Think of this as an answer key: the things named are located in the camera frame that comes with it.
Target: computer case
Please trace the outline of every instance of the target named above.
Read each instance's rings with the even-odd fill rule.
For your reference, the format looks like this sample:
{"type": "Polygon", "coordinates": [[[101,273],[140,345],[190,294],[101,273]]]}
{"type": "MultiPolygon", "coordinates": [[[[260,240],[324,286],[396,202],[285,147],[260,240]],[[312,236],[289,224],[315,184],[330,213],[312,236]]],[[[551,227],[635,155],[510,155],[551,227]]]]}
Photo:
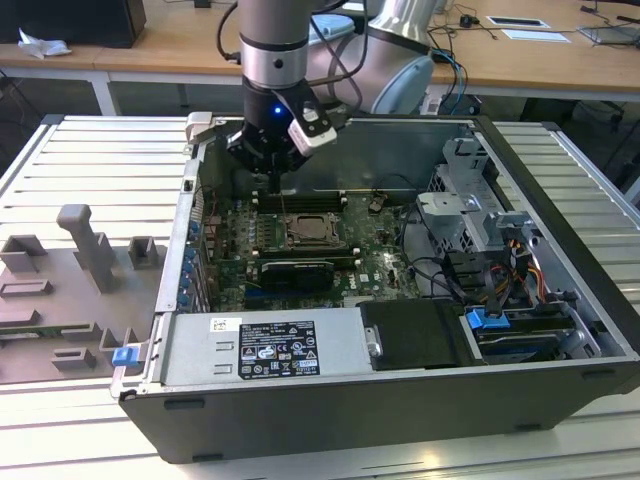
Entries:
{"type": "Polygon", "coordinates": [[[44,40],[131,48],[146,23],[142,0],[0,0],[0,42],[18,29],[44,40]]]}

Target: robotic arm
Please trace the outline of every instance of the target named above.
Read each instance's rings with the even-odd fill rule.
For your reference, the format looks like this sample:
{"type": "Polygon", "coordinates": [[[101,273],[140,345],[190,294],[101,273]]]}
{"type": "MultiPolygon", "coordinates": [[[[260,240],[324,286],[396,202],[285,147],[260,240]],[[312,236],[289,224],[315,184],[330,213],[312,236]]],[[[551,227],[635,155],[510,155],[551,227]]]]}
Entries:
{"type": "Polygon", "coordinates": [[[330,116],[325,104],[339,101],[370,113],[403,113],[417,105],[431,79],[426,31],[436,0],[385,0],[364,35],[353,29],[335,35],[332,18],[319,17],[321,38],[310,44],[312,15],[345,3],[237,2],[245,122],[229,138],[228,151],[255,175],[266,175],[271,192],[280,191],[283,173],[299,169],[337,139],[345,119],[330,116]],[[357,73],[339,71],[340,64],[357,73]]]}

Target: desk leg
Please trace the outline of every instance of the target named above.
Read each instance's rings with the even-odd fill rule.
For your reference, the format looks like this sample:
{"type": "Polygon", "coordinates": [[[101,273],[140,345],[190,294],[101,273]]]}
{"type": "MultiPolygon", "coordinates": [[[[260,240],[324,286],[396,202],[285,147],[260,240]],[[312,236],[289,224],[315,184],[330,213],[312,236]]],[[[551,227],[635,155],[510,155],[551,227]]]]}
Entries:
{"type": "Polygon", "coordinates": [[[180,106],[187,108],[189,106],[189,95],[187,94],[187,86],[184,83],[176,85],[178,87],[178,98],[180,98],[180,106]]]}
{"type": "Polygon", "coordinates": [[[437,115],[448,89],[448,85],[429,85],[420,107],[420,115],[437,115]]]}
{"type": "Polygon", "coordinates": [[[93,85],[93,92],[100,106],[100,113],[103,116],[121,115],[118,100],[112,90],[113,86],[107,76],[92,79],[91,85],[93,85]]]}

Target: blue drive latch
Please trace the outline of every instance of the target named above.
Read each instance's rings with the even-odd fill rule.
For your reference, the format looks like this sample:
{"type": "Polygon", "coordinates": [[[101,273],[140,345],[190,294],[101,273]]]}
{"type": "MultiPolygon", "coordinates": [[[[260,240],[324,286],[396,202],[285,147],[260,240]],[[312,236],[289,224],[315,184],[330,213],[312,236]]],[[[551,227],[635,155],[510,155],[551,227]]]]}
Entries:
{"type": "Polygon", "coordinates": [[[111,364],[114,367],[136,367],[140,365],[140,347],[119,347],[113,352],[111,364]]]}
{"type": "Polygon", "coordinates": [[[466,315],[472,330],[478,328],[509,328],[509,319],[503,313],[499,317],[487,315],[484,308],[474,308],[466,315]]]}

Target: power supply label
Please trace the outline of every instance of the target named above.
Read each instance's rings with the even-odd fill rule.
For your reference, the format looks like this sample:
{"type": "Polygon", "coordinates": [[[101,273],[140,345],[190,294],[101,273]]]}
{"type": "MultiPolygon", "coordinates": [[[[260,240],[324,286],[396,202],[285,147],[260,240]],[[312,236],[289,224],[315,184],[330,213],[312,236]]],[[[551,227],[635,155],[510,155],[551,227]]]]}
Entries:
{"type": "Polygon", "coordinates": [[[240,325],[243,380],[320,375],[314,322],[240,325]]]}

